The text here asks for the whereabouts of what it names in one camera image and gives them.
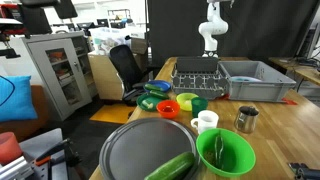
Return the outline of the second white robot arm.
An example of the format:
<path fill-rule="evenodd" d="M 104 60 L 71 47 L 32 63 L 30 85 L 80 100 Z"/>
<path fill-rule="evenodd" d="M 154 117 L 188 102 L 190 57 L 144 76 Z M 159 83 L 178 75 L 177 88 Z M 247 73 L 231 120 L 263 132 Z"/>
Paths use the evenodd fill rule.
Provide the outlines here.
<path fill-rule="evenodd" d="M 217 57 L 218 41 L 213 35 L 222 35 L 228 31 L 228 23 L 221 18 L 220 3 L 229 2 L 233 5 L 234 0 L 207 0 L 207 21 L 198 26 L 198 32 L 204 39 L 203 57 Z"/>

